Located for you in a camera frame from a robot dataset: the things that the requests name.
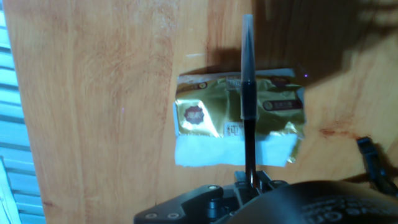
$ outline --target printed logo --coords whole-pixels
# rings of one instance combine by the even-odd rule
[[[224,137],[242,136],[242,135],[243,135],[242,122],[227,122],[224,124]]]
[[[265,101],[262,107],[266,111],[297,110],[302,109],[303,104],[299,99],[296,100],[270,100]]]
[[[274,86],[279,88],[286,87],[288,84],[290,84],[290,81],[284,77],[270,77],[269,80]]]
[[[177,94],[185,92],[185,91],[192,91],[192,90],[202,90],[207,88],[207,83],[199,83],[194,85],[189,85],[177,90]]]
[[[191,106],[185,110],[184,117],[191,124],[200,124],[203,122],[205,114],[199,106]]]
[[[240,90],[241,89],[241,77],[239,76],[228,76],[225,77],[226,89],[228,91]]]

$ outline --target clear pen tip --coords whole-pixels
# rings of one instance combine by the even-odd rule
[[[242,82],[256,81],[254,61],[253,15],[243,15],[242,23]]]

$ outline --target metal shutter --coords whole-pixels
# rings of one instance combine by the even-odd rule
[[[0,223],[45,223],[0,2]]]

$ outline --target black mechanism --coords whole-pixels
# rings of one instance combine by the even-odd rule
[[[204,185],[138,213],[143,223],[398,223],[398,189],[369,138],[357,141],[370,183],[379,191],[335,181],[289,185],[257,171],[257,187],[243,171],[236,182]]]

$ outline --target red stain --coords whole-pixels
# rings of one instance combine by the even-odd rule
[[[321,130],[319,130],[319,132],[321,132],[325,137],[327,137],[327,136],[333,136],[333,135],[335,135],[335,133],[336,133],[334,130],[331,130],[331,129],[329,129],[329,128],[321,129]]]
[[[335,131],[331,128],[324,128],[324,129],[319,130],[319,132],[321,132],[321,134],[323,134],[324,138],[327,138],[329,136],[340,136],[340,137],[346,137],[346,138],[355,139],[355,140],[361,138],[355,133],[352,133],[349,131]]]
[[[54,204],[52,202],[43,202],[45,206],[52,207]]]

